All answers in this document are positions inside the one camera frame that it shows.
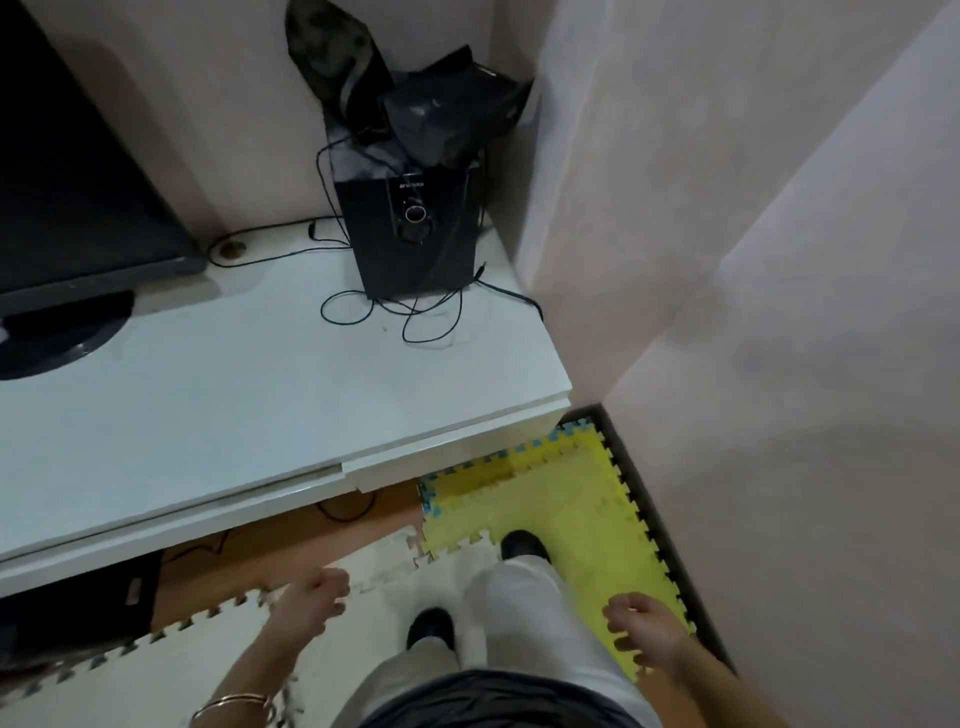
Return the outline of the dark patterned cloth bag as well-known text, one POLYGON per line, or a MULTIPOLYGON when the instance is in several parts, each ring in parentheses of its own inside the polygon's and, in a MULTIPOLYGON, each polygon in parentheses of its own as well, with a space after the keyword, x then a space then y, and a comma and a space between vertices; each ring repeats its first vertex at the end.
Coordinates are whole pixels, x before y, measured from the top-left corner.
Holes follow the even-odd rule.
POLYGON ((392 132, 380 98, 394 79, 369 28, 330 0, 288 0, 289 56, 325 115, 363 145, 392 132))

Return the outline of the person's left hand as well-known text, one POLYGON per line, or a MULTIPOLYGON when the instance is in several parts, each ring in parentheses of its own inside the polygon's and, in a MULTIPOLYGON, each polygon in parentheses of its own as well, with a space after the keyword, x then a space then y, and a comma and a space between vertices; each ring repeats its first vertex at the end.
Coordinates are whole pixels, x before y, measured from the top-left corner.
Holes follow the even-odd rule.
POLYGON ((284 650, 303 650, 325 632, 328 622, 346 611, 320 613, 314 608, 314 574, 319 570, 290 583, 272 605, 264 634, 284 650))

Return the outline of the black storage box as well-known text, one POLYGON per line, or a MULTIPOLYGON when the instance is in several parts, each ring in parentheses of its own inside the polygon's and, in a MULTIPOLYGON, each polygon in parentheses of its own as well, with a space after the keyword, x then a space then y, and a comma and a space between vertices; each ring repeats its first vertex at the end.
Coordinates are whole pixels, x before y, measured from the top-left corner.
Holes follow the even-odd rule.
POLYGON ((162 551, 0 598, 0 674, 111 650, 148 633, 162 551))

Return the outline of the white television cabinet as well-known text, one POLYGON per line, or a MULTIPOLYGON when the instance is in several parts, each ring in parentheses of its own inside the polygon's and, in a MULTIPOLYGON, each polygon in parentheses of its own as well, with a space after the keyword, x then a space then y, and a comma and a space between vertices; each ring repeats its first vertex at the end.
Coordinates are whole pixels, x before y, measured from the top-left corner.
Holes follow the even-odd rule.
POLYGON ((497 231, 479 283, 363 297, 341 226, 234 233, 105 345, 0 381, 0 599, 546 435, 572 384, 497 231))

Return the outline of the person's left forearm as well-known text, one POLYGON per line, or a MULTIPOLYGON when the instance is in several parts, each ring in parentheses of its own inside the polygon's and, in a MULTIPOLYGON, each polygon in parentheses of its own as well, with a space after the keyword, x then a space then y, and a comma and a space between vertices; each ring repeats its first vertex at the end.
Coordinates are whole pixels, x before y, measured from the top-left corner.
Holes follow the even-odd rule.
POLYGON ((269 728, 274 700, 301 652, 271 642, 263 628, 192 715, 189 728, 269 728))

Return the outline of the yellow foam puzzle mat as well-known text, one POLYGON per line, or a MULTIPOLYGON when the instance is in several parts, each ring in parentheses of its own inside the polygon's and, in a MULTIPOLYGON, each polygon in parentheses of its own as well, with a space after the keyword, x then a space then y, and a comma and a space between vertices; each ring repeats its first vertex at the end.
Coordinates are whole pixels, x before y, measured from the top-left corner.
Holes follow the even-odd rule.
POLYGON ((602 613, 610 597, 642 592, 668 606, 690 634, 697 626, 606 438, 605 445, 605 453, 579 449, 449 500, 438 517, 423 520, 422 545, 439 557, 482 531, 494 543, 514 530, 532 532, 546 547, 579 617, 635 680, 640 668, 630 654, 615 649, 616 637, 602 613))

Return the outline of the light grey trousers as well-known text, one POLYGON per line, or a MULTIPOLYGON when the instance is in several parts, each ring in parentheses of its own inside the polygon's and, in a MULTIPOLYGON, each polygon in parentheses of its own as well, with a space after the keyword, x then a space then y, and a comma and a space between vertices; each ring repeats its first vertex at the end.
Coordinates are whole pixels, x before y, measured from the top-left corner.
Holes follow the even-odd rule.
MULTIPOLYGON (((546 559, 522 555, 474 577, 460 616, 485 639, 489 671, 577 686, 614 703, 637 728, 664 728, 651 703, 575 612, 566 583, 546 559)), ((465 659, 439 637, 424 637, 383 661, 354 691, 332 728, 360 728, 376 710, 441 678, 465 659)))

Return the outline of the person's right hand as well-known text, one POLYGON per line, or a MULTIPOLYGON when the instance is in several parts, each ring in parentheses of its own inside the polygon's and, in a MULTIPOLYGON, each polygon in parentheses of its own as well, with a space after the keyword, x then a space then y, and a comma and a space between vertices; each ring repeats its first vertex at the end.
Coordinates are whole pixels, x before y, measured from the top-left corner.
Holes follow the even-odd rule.
POLYGON ((641 634, 642 652, 623 653, 630 653, 632 661, 639 667, 661 671, 682 684, 686 656, 696 647, 696 641, 665 603, 648 594, 641 634))

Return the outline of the black shoe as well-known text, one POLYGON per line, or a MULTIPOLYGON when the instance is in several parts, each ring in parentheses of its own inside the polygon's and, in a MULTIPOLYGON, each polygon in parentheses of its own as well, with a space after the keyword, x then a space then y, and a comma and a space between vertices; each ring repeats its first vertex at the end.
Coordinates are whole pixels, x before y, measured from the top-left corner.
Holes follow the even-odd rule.
POLYGON ((532 556, 547 564, 552 560, 541 539, 527 530, 517 529, 510 531, 500 541, 500 558, 510 561, 520 557, 532 556))
POLYGON ((440 606, 424 609, 418 613, 409 627, 406 650, 424 640, 439 640, 448 650, 456 651, 454 620, 450 612, 440 606))

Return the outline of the black flat screen television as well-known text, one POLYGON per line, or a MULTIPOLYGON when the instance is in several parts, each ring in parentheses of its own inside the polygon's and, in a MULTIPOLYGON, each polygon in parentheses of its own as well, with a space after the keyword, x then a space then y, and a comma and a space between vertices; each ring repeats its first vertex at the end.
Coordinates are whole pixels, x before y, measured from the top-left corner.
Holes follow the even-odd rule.
POLYGON ((206 268, 29 10, 0 0, 0 318, 206 268))

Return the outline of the black left shoe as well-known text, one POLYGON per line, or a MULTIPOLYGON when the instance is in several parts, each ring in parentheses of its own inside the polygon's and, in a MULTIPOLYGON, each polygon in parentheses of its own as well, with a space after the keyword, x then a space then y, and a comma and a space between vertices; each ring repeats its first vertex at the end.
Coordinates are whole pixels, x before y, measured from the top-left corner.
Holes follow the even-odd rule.
POLYGON ((424 640, 439 640, 448 650, 456 651, 454 620, 450 612, 440 606, 424 609, 418 613, 409 627, 406 650, 424 640))

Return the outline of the dark grey shirt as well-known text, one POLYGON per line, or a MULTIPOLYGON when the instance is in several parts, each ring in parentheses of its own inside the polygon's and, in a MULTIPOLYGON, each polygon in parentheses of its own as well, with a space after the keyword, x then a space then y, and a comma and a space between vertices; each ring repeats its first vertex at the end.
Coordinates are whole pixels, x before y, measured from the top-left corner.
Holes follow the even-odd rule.
POLYGON ((391 698, 358 728, 642 728, 599 693, 516 672, 472 669, 391 698))

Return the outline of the black oval television base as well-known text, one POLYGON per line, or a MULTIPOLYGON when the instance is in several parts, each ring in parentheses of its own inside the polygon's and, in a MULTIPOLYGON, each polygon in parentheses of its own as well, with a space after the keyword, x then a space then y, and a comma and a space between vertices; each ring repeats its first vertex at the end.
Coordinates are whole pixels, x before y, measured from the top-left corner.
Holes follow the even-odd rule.
POLYGON ((102 348, 131 319, 136 300, 127 290, 0 319, 0 382, 46 374, 102 348))

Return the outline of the black crumpled plastic bag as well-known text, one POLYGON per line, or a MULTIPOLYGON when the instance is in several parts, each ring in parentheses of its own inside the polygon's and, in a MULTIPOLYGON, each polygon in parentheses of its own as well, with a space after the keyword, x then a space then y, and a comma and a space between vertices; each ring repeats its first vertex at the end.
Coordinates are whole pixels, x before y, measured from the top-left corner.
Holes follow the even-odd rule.
POLYGON ((412 163, 463 168, 522 122, 536 84, 478 63, 464 45, 407 74, 377 102, 412 163))

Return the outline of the person's right forearm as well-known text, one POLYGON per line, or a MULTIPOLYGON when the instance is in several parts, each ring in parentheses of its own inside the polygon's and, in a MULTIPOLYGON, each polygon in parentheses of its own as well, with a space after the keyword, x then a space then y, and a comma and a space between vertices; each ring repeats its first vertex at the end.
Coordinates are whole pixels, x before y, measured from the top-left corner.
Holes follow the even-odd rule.
POLYGON ((675 640, 656 654, 651 650, 649 659, 688 693, 707 728, 790 728, 769 703, 692 637, 675 640))

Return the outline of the black subwoofer speaker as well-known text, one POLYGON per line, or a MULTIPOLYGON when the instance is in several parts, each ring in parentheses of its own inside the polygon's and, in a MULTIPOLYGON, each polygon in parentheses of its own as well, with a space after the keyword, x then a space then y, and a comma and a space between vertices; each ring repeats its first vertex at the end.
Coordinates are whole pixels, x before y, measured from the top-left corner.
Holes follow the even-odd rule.
POLYGON ((364 171, 334 176, 333 187, 368 298, 449 293, 473 278, 485 195, 479 165, 364 171))

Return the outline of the white foam puzzle mat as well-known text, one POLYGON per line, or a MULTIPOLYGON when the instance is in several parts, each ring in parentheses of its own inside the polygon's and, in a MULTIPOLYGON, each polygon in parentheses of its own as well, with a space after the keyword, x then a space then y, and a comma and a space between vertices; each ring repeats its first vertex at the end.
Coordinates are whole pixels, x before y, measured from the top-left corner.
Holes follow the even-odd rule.
MULTIPOLYGON (((405 650, 424 609, 455 615, 475 576, 499 560, 487 531, 422 556, 405 527, 333 564, 348 572, 345 613, 301 653, 270 728, 330 728, 362 682, 405 650)), ((257 637, 275 598, 252 590, 126 646, 0 696, 0 728, 188 728, 257 637)))

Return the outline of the blue foam mat edge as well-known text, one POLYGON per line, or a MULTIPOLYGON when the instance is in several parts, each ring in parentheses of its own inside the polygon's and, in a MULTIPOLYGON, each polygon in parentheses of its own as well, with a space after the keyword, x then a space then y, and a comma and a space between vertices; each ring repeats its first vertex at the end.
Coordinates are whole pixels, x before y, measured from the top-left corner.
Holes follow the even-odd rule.
POLYGON ((543 438, 429 472, 417 484, 423 516, 426 520, 438 518, 448 501, 510 480, 582 449, 606 453, 605 437, 590 417, 559 424, 543 438))

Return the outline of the black right shoe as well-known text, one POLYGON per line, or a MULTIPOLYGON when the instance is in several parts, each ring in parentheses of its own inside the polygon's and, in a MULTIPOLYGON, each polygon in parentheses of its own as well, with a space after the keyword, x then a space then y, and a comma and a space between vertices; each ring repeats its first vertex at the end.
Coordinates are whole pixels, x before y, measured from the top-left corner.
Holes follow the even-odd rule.
POLYGON ((547 564, 552 560, 541 539, 527 530, 517 529, 510 531, 500 541, 500 558, 510 561, 520 557, 532 556, 547 564))

